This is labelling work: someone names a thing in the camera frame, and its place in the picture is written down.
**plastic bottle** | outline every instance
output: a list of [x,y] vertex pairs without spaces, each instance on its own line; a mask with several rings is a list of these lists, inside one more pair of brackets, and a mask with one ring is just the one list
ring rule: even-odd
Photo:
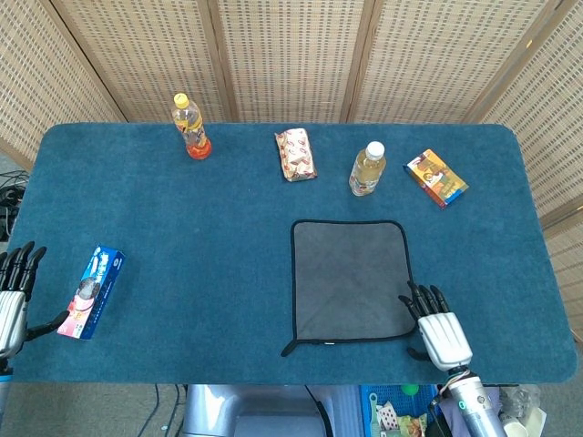
[[172,111],[172,118],[184,137],[186,151],[191,158],[206,158],[210,155],[212,147],[204,132],[199,107],[194,102],[190,102],[186,94],[182,93],[174,96],[174,104],[176,107]]
[[359,152],[354,161],[353,172],[348,181],[353,194],[355,196],[371,194],[385,166],[383,143],[378,141],[369,143],[366,149]]

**colorful box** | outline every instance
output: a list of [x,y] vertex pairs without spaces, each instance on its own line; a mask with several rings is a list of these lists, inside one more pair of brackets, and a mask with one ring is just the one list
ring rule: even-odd
[[59,334],[91,339],[124,258],[119,250],[97,246],[69,303],[69,316],[57,330]]
[[468,189],[468,185],[431,148],[404,168],[441,208]]

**snack package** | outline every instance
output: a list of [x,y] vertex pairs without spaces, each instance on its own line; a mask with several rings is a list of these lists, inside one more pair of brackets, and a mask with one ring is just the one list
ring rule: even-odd
[[294,182],[318,176],[306,129],[288,129],[275,134],[275,141],[280,150],[281,169],[286,179]]
[[467,184],[428,148],[404,169],[441,208],[445,208],[467,190]]
[[57,330],[59,334],[91,339],[124,258],[119,250],[97,246],[69,303],[69,316]]

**gray cloth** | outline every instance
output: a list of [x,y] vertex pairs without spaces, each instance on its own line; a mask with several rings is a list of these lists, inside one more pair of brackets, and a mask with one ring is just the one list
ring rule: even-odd
[[411,294],[404,231],[398,223],[301,220],[292,228],[294,340],[390,340],[414,321],[397,296]]

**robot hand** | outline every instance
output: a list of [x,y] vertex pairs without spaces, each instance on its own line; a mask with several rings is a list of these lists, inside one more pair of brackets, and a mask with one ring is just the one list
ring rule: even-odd
[[7,360],[14,357],[25,341],[56,330],[68,316],[62,311],[53,321],[28,329],[26,314],[32,297],[38,263],[45,256],[46,248],[40,248],[30,255],[34,241],[21,249],[14,249],[10,255],[0,253],[0,361],[2,368]]
[[[467,366],[472,360],[472,350],[442,292],[435,285],[429,287],[430,291],[423,285],[417,287],[412,281],[407,284],[413,299],[399,296],[399,300],[419,324],[431,362],[440,371]],[[408,351],[414,358],[421,355],[413,349]]]

